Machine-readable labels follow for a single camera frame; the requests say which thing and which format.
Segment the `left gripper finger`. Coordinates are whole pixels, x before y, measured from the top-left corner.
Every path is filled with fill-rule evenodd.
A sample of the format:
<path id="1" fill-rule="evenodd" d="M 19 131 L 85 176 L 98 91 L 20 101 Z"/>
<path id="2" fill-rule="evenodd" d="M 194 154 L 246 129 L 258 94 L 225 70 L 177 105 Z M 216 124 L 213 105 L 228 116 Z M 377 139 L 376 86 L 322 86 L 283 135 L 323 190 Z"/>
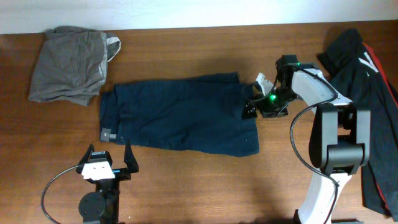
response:
<path id="1" fill-rule="evenodd" d="M 129 142 L 127 142 L 125 145 L 124 163 L 127 165 L 127 169 L 129 170 L 130 173 L 139 172 L 139 165 L 138 165 L 136 158 L 132 152 L 131 145 Z"/>
<path id="2" fill-rule="evenodd" d="M 85 152 L 85 154 L 83 155 L 83 157 L 81 158 L 81 160 L 79 161 L 78 165 L 79 166 L 83 166 L 85 163 L 88 162 L 91 153 L 94 151 L 94 145 L 90 144 L 88 146 L 87 151 Z"/>

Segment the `navy blue shorts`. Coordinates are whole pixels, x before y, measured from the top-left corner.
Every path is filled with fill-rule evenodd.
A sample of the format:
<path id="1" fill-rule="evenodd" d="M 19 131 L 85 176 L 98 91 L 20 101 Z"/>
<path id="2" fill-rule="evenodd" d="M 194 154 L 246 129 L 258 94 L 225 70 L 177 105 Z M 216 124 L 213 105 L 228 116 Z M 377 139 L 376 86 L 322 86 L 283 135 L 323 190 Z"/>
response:
<path id="1" fill-rule="evenodd" d="M 259 153 L 238 74 L 117 84 L 103 93 L 100 140 L 245 157 Z"/>

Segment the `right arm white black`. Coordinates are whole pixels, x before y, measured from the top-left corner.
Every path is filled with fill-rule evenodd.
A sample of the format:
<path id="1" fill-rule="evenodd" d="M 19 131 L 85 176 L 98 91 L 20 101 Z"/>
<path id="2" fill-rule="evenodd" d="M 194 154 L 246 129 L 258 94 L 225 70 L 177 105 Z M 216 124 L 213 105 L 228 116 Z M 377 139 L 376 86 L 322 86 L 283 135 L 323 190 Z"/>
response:
<path id="1" fill-rule="evenodd" d="M 307 107 L 293 119 L 289 138 L 299 161 L 313 173 L 307 196 L 296 209 L 294 223 L 331 223 L 331 215 L 344 186 L 367 164 L 370 156 L 371 112 L 343 96 L 314 63 L 300 63 L 296 55 L 283 55 L 275 63 L 274 81 L 260 73 L 242 89 L 246 100 L 242 117 L 277 118 L 295 100 Z M 308 111 L 315 115 L 308 144 L 310 162 L 300 155 L 294 127 Z"/>

